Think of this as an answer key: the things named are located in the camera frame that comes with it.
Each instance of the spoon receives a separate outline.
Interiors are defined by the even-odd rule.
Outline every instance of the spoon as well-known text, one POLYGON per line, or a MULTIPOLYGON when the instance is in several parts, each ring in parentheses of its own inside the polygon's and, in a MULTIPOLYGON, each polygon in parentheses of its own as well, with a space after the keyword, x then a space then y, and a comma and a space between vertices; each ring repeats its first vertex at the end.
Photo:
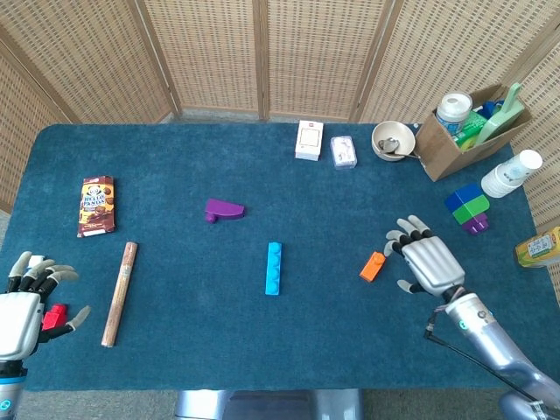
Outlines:
POLYGON ((386 140, 380 140, 378 145, 383 153, 393 153, 401 143, 396 138, 389 137, 386 140))
POLYGON ((414 158, 414 159, 419 159, 420 157, 415 156, 415 155, 404 155, 401 153, 395 153, 395 150, 399 147, 400 142, 393 137, 389 137, 386 140, 380 140, 379 143, 379 148, 381 149, 381 151, 383 153, 385 153, 386 155, 393 155, 393 156, 406 156, 409 158, 414 158))

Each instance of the yellow juice box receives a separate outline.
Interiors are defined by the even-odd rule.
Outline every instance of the yellow juice box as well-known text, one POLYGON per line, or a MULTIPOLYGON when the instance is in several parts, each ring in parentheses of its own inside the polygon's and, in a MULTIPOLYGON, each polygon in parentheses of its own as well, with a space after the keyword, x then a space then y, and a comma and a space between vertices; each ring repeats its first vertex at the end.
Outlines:
POLYGON ((545 267, 560 262, 560 226, 533 236, 515 247, 515 257, 522 267, 545 267))

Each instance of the robot finger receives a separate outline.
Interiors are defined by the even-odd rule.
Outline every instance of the robot finger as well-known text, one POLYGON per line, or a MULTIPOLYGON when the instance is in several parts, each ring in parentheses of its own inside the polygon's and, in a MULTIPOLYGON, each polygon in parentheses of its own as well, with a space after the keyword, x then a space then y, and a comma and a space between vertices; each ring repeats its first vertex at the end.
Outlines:
POLYGON ((409 234, 412 241, 420 241, 422 239, 422 235, 418 232, 416 226, 410 223, 408 220, 405 219, 398 219, 396 224, 403 228, 407 234, 409 234))
POLYGON ((385 248, 383 250, 383 254, 385 256, 390 256, 395 251, 399 255, 403 255, 403 245, 400 242, 392 239, 385 244, 385 248))
POLYGON ((6 288, 6 293, 12 293, 18 289, 21 283, 21 277, 25 273, 25 268, 27 267, 31 257, 32 253, 30 251, 25 251, 19 256, 8 275, 8 287, 6 288))
POLYGON ((37 285, 41 284, 45 280, 46 276, 43 273, 47 267, 54 265, 54 260, 44 260, 34 267, 31 267, 26 273, 24 278, 21 279, 21 284, 19 285, 20 291, 28 291, 32 284, 37 282, 37 285))
POLYGON ((409 243, 412 242, 412 240, 410 239, 410 236, 401 232, 400 230, 389 230, 387 232, 387 234, 385 235, 385 238, 394 239, 395 241, 399 241, 401 243, 401 245, 403 245, 403 246, 408 245, 409 243))
POLYGON ((38 291, 39 288, 41 287, 41 284, 43 284, 46 278, 49 277, 52 273, 55 273, 57 271, 75 272, 74 267, 71 267, 69 265, 51 265, 50 267, 47 267, 45 270, 43 270, 43 272, 41 272, 38 275, 35 281, 28 286, 27 291, 38 291))
POLYGON ((431 238, 434 235, 430 228, 414 214, 409 216, 409 222, 420 231, 420 235, 422 235, 423 238, 431 238))
POLYGON ((45 300, 51 293, 53 293, 53 290, 60 284, 60 282, 72 282, 75 280, 78 280, 78 273, 76 273, 75 271, 69 269, 56 271, 49 275, 36 290, 31 291, 36 291, 39 295, 41 295, 41 302, 45 302, 45 300))
POLYGON ((51 339, 56 339, 61 335, 76 331, 78 327, 81 326, 81 324, 86 320, 90 312, 91 307, 85 306, 81 309, 81 311, 78 312, 78 315, 66 322, 63 326, 55 326, 54 328, 41 331, 38 335, 38 342, 46 343, 51 339))
POLYGON ((426 292, 420 283, 409 283, 406 280, 398 280, 396 284, 404 291, 410 294, 426 292))

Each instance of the blue table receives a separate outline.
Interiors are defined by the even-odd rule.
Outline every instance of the blue table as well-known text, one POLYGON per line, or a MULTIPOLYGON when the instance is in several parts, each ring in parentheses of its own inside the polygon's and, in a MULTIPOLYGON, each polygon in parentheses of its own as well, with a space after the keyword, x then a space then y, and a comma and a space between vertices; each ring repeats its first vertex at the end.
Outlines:
MULTIPOLYGON (((456 354, 423 339, 440 302, 410 296, 391 257, 373 284, 358 277, 397 217, 416 214, 448 244, 502 326, 560 379, 548 274, 521 269, 514 245, 535 233, 522 190, 492 199, 490 230, 465 233, 444 199, 511 156, 432 183, 415 159, 381 161, 371 124, 327 124, 318 162, 293 157, 296 124, 57 125, 33 146, 0 254, 7 273, 24 250, 80 272, 51 303, 78 332, 42 346, 28 389, 345 389, 495 387, 456 354), (332 136, 353 137, 356 168, 336 171, 332 136), (82 179, 116 180, 116 231, 77 238, 82 179), (204 220, 208 198, 242 203, 241 220, 204 220), (139 244, 116 346, 101 337, 126 241, 139 244), (267 245, 283 244, 278 297, 264 295, 267 245)), ((472 350, 451 322, 438 335, 472 350)))

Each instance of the robotic arm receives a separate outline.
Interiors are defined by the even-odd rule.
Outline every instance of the robotic arm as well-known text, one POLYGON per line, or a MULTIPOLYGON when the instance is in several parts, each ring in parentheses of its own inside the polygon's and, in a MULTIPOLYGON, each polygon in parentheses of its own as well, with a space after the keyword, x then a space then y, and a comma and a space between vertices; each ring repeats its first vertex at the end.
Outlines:
POLYGON ((399 280, 408 293, 427 292, 442 297, 428 321, 424 337, 448 347, 504 381, 513 390, 500 398, 500 409, 511 420, 560 419, 560 386, 538 370, 501 328, 479 297, 463 287, 465 272, 445 246, 416 216, 399 219, 404 230, 387 233, 384 254, 404 257, 417 283, 399 280), (482 360, 476 360, 433 334, 436 317, 445 312, 463 335, 470 340, 482 360), (508 377, 521 380, 519 387, 508 377))
POLYGON ((59 283, 77 280, 78 274, 54 260, 24 274, 31 256, 24 252, 19 257, 8 275, 6 292, 0 295, 0 420, 16 418, 27 376, 23 360, 37 351, 39 343, 75 331, 90 312, 86 306, 65 325, 41 331, 46 299, 59 283))

